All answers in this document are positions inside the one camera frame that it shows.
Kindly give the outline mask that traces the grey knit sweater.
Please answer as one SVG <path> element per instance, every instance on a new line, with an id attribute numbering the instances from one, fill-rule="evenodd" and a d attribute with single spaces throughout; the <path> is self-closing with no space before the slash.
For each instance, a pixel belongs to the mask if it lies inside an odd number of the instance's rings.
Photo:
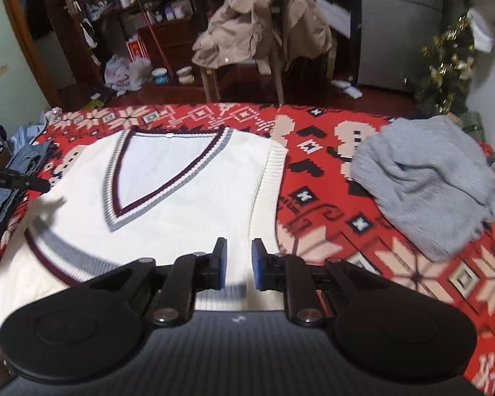
<path id="1" fill-rule="evenodd" d="M 495 222 L 495 172 L 476 140 L 446 116 L 383 126 L 357 146 L 350 176 L 434 262 L 455 256 Z"/>

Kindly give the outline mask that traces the red christmas pattern blanket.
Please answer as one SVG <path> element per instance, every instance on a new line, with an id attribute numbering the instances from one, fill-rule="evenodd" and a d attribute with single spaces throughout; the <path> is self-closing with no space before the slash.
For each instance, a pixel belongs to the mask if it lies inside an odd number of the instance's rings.
<path id="1" fill-rule="evenodd" d="M 41 135 L 59 153 L 43 175 L 54 182 L 82 149 L 127 128 L 201 131 L 228 126 L 279 140 L 289 150 L 277 211 L 285 253 L 346 258 L 425 294 L 449 301 L 476 324 L 478 345 L 458 395 L 495 392 L 495 225 L 460 256 L 427 261 L 345 172 L 350 146 L 387 122 L 379 115 L 296 106 L 208 104 L 125 106 L 63 116 Z"/>

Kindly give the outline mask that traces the small christmas tree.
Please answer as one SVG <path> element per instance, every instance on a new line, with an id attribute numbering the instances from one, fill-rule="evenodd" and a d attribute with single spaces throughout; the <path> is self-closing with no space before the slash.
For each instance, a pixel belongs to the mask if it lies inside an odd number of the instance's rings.
<path id="1" fill-rule="evenodd" d="M 407 79 L 417 109 L 425 116 L 469 112 L 467 98 L 476 49 L 470 19 L 461 15 L 433 42 L 420 48 L 416 73 Z"/>

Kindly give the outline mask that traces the folded blue jeans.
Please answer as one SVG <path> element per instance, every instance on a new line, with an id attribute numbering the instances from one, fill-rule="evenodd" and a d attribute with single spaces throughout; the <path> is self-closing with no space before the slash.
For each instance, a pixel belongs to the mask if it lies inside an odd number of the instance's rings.
<path id="1" fill-rule="evenodd" d="M 56 148 L 51 140 L 36 145 L 27 144 L 12 157 L 5 168 L 40 178 L 38 174 Z M 0 188 L 0 238 L 19 200 L 27 191 Z"/>

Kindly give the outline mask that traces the grey refrigerator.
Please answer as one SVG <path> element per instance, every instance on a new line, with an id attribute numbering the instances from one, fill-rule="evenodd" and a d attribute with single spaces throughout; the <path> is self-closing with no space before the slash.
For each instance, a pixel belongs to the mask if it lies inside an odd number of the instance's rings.
<path id="1" fill-rule="evenodd" d="M 361 85 L 404 90 L 420 48 L 440 30 L 443 0 L 362 0 Z"/>

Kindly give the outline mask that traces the white knit sweater vest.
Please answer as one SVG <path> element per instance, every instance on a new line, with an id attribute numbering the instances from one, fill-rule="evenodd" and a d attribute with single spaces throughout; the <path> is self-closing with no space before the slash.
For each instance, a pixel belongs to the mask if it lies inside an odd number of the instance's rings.
<path id="1" fill-rule="evenodd" d="M 255 287 L 251 243 L 278 251 L 276 208 L 287 149 L 222 127 L 181 133 L 129 129 L 87 146 L 33 200 L 0 262 L 0 324 L 17 309 L 141 258 L 168 266 L 227 241 L 225 286 L 202 310 L 277 310 Z"/>

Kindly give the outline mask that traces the beige jacket on chair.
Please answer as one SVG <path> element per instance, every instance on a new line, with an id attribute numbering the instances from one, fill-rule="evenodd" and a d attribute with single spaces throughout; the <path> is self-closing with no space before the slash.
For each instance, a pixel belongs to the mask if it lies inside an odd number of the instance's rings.
<path id="1" fill-rule="evenodd" d="M 332 33 L 314 0 L 225 0 L 193 45 L 192 62 L 206 69 L 266 59 L 278 45 L 289 67 L 328 52 Z"/>

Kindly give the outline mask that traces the white leg chair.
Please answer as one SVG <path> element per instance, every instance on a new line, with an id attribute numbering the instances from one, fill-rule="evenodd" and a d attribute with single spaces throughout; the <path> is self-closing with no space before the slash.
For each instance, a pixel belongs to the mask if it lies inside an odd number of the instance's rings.
<path id="1" fill-rule="evenodd" d="M 226 65 L 218 70 L 200 71 L 207 102 L 247 102 L 256 104 L 323 104 L 335 71 L 337 50 L 320 56 L 296 59 L 279 75 L 271 69 L 262 74 L 255 62 Z"/>

